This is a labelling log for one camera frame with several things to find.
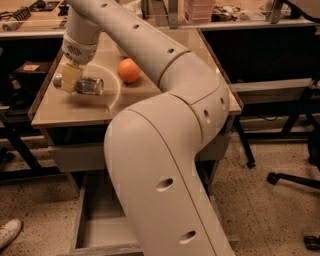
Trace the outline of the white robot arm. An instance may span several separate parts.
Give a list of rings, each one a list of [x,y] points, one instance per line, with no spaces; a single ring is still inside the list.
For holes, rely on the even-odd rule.
[[[235,256],[198,176],[195,157],[224,126],[229,89],[218,69],[115,0],[66,0],[63,52],[92,60],[100,33],[160,89],[110,122],[110,179],[144,256]]]

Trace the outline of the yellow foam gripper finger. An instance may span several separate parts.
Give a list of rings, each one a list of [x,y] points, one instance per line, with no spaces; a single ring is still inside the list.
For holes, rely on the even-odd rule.
[[[82,69],[78,64],[66,62],[62,65],[61,87],[66,92],[73,92],[77,81],[82,75]]]

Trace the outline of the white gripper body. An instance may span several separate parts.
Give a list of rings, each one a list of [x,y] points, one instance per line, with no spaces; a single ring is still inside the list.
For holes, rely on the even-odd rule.
[[[79,65],[86,65],[94,58],[97,46],[97,42],[84,44],[76,41],[68,34],[63,36],[62,51],[64,55]]]

